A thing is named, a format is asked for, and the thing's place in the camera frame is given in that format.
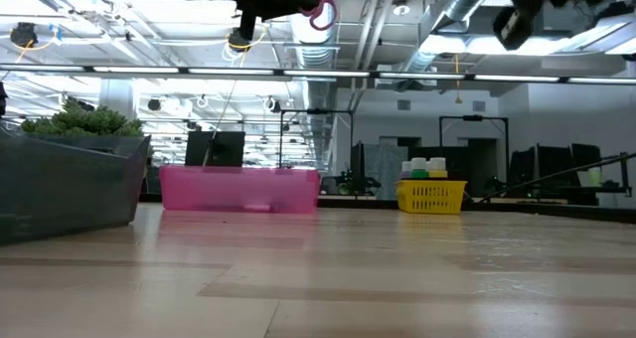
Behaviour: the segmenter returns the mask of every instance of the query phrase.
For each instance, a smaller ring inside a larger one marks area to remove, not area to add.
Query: green plant
[[[43,135],[115,135],[143,136],[141,121],[126,117],[105,106],[96,110],[85,110],[72,98],[67,100],[63,111],[52,118],[25,120],[22,130],[30,134]]]

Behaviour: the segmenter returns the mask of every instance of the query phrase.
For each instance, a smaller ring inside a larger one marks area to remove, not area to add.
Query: doorway
[[[471,163],[469,193],[473,197],[484,197],[491,190],[486,185],[499,173],[497,166],[497,139],[468,139],[468,153]]]

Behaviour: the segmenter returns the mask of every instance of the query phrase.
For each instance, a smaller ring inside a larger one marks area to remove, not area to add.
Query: potted plant
[[[127,225],[149,154],[139,120],[71,99],[51,118],[0,127],[0,245]]]
[[[52,118],[25,120],[22,130],[35,135],[59,136],[143,136],[141,121],[127,120],[118,112],[69,98],[63,111]]]

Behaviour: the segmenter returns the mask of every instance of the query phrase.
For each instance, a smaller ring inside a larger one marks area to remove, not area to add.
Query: black frame
[[[284,126],[284,116],[286,113],[306,113],[311,115],[329,115],[329,114],[349,114],[351,118],[351,130],[349,131],[349,138],[351,140],[351,147],[354,146],[354,111],[353,110],[331,110],[331,109],[282,109],[280,111],[280,138],[278,143],[278,168],[282,169],[282,137],[283,137],[283,126]],[[353,162],[353,154],[350,151],[349,153],[349,162]]]
[[[506,180],[510,178],[510,135],[508,117],[487,117],[481,115],[442,115],[439,117],[439,156],[444,156],[444,119],[461,119],[463,121],[501,120],[504,122],[504,136],[506,141]]]

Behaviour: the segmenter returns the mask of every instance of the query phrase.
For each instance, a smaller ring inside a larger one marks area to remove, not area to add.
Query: black monitor
[[[577,167],[598,163],[602,160],[600,148],[587,144],[572,144],[572,157]]]
[[[354,191],[366,191],[367,174],[365,171],[365,144],[358,142],[351,148],[351,172],[354,179]]]
[[[550,147],[537,145],[539,176],[545,177],[574,168],[574,159],[569,147]],[[544,181],[545,185],[580,186],[578,174],[572,172]]]
[[[186,165],[203,166],[210,149],[211,155],[207,156],[206,166],[241,167],[245,132],[218,132],[212,141],[213,135],[214,133],[209,131],[188,133]]]
[[[516,151],[510,159],[509,185],[521,184],[535,179],[535,147],[526,151]]]

